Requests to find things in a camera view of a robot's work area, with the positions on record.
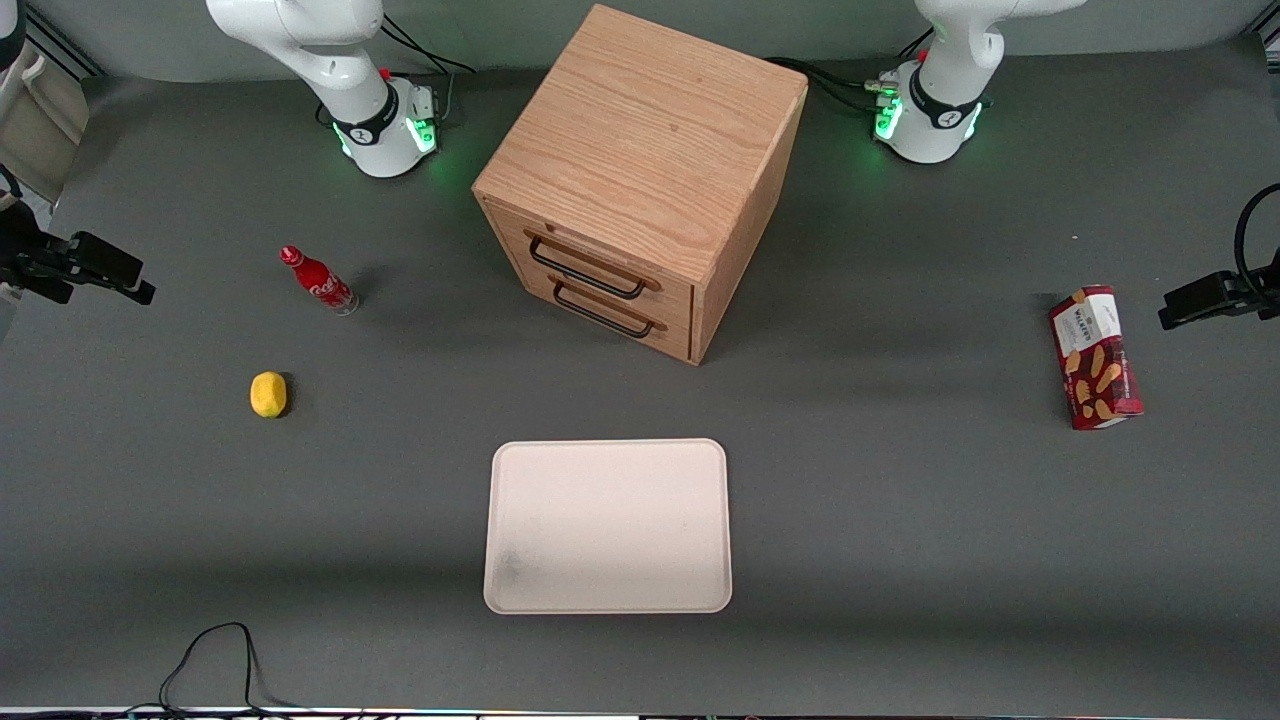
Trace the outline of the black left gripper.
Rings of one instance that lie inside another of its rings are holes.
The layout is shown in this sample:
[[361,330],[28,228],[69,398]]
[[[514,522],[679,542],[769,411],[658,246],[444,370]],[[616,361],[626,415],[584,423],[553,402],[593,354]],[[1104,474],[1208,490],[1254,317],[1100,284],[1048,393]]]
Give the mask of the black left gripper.
[[1165,331],[1216,316],[1254,313],[1261,320],[1279,318],[1279,263],[1235,272],[1215,272],[1164,296],[1158,320]]

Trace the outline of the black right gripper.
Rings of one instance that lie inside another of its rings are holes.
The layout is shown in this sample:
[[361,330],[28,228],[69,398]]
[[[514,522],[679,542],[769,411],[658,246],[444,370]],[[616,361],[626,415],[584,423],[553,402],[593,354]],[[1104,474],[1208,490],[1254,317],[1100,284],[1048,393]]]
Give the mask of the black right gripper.
[[3,282],[65,305],[74,284],[91,284],[116,292],[138,305],[154,301],[155,287],[142,279],[145,264],[138,258],[87,231],[70,237],[68,261],[59,254],[60,240],[38,228],[35,213],[20,200],[3,200]]

